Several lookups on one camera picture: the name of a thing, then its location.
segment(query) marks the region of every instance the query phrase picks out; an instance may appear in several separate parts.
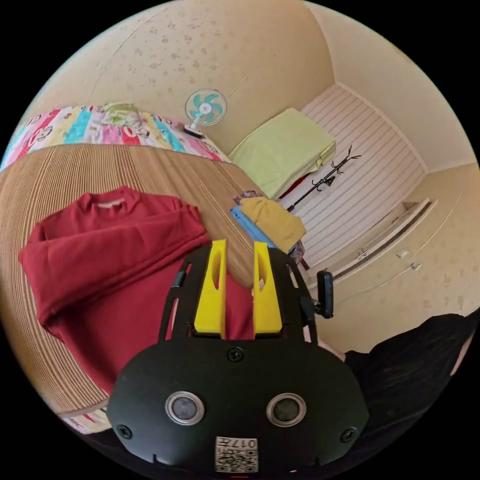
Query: pillow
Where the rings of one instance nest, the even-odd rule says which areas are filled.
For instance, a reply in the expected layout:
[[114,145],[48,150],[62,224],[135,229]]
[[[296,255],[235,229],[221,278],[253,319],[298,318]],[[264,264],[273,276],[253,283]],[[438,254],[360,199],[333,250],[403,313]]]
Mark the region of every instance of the pillow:
[[142,119],[133,103],[107,103],[103,106],[102,125],[114,127],[140,127]]

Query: bed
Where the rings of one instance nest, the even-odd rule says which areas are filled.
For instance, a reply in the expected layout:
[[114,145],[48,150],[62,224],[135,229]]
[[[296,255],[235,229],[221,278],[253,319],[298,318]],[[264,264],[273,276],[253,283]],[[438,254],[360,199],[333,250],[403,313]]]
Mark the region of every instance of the bed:
[[180,122],[139,111],[132,104],[113,103],[57,108],[25,121],[13,133],[0,171],[28,153],[71,144],[156,147],[230,162],[212,140],[186,134]]
[[62,418],[95,412],[107,395],[69,351],[44,332],[17,260],[34,224],[85,192],[120,185],[176,195],[196,205],[214,240],[227,239],[228,269],[247,288],[253,281],[253,242],[230,215],[233,198],[259,190],[237,166],[152,146],[63,144],[16,159],[0,172],[0,318],[23,371]]

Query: person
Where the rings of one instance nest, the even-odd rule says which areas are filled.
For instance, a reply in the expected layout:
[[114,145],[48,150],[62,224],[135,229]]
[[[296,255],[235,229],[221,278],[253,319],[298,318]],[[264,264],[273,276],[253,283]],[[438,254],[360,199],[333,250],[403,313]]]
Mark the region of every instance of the person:
[[[320,340],[320,347],[336,355],[353,371],[370,416],[349,452],[316,467],[312,477],[328,479],[350,470],[406,432],[430,408],[458,370],[479,319],[480,308],[466,317],[454,313],[433,316],[416,328],[382,341],[369,353],[353,350],[343,353]],[[151,479],[166,474],[165,467],[130,454],[112,429],[90,435],[75,433],[125,468]]]

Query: fan base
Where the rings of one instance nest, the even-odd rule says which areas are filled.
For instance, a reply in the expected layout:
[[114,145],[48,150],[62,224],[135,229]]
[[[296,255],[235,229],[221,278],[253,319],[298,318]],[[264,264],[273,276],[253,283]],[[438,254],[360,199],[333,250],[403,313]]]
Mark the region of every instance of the fan base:
[[192,128],[189,125],[184,125],[183,131],[186,134],[192,135],[193,137],[197,137],[198,139],[202,139],[204,137],[204,134],[200,130],[197,130],[196,128]]

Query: striped wardrobe panel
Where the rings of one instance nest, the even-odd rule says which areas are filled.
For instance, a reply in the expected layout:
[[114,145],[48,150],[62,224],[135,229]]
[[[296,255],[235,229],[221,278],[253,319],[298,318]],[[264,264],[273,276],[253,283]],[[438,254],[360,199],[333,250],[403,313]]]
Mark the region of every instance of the striped wardrobe panel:
[[[391,122],[341,85],[328,88],[302,112],[335,137],[334,162],[345,158],[350,145],[351,155],[361,155],[331,187],[312,192],[293,211],[307,230],[302,241],[312,267],[364,234],[407,197],[426,172]],[[331,168],[328,163],[309,175],[281,204],[291,205]]]

